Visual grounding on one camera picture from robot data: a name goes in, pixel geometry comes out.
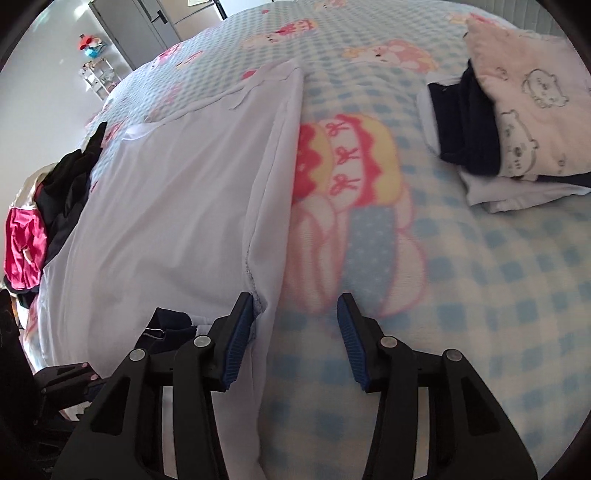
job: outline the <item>pink clothing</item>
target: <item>pink clothing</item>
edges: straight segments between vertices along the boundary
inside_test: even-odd
[[[27,178],[8,211],[4,273],[13,290],[30,290],[41,281],[47,234],[35,196],[55,165],[47,165]]]
[[[568,40],[467,20],[476,78],[495,103],[500,176],[591,171],[591,76]]]
[[[11,208],[6,220],[4,271],[12,288],[29,290],[39,285],[47,249],[47,235],[37,209]]]

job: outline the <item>cartoon print blanket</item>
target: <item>cartoon print blanket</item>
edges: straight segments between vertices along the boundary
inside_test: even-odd
[[[336,322],[343,291],[412,348],[463,351],[540,475],[591,408],[589,199],[490,215],[466,204],[454,168],[423,140],[416,94],[429,71],[464,71],[457,19],[471,12],[510,27],[435,0],[266,4],[140,67],[89,125],[109,122],[96,183],[128,126],[272,61],[303,62],[287,265],[259,421],[270,480],[362,477],[378,399],[353,380]],[[31,324],[28,350],[41,366]]]

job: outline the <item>metal screw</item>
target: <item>metal screw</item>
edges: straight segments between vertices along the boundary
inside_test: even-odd
[[[382,344],[382,346],[386,348],[394,348],[398,345],[398,340],[396,340],[394,337],[390,337],[390,335],[382,337],[382,339],[379,342]]]
[[[129,354],[129,359],[132,362],[139,362],[145,356],[146,352],[144,352],[141,348],[136,348]]]
[[[209,345],[211,342],[211,338],[209,338],[207,335],[199,335],[195,340],[193,340],[193,345],[198,347],[204,347]]]
[[[446,357],[448,357],[452,362],[459,362],[462,359],[462,353],[455,348],[451,348],[446,352]]]

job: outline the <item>door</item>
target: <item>door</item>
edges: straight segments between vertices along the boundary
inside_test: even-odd
[[[180,42],[180,38],[178,37],[172,22],[169,21],[168,16],[164,12],[164,8],[162,8],[158,0],[134,1],[142,8],[142,10],[144,10],[146,16],[150,19],[150,23],[156,29],[160,38],[162,38],[166,48],[170,48]]]
[[[90,9],[134,70],[179,42],[170,22],[164,23],[165,18],[158,14],[159,9],[151,15],[139,0],[94,0]]]

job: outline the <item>wall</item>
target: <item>wall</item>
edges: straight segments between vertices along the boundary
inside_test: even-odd
[[[2,225],[22,182],[43,165],[75,150],[88,120],[102,107],[78,74],[87,61],[77,49],[81,34],[107,38],[82,0],[54,0],[27,30],[0,72]],[[129,66],[113,47],[105,57],[122,77],[129,74]],[[4,241],[3,234],[1,260]]]

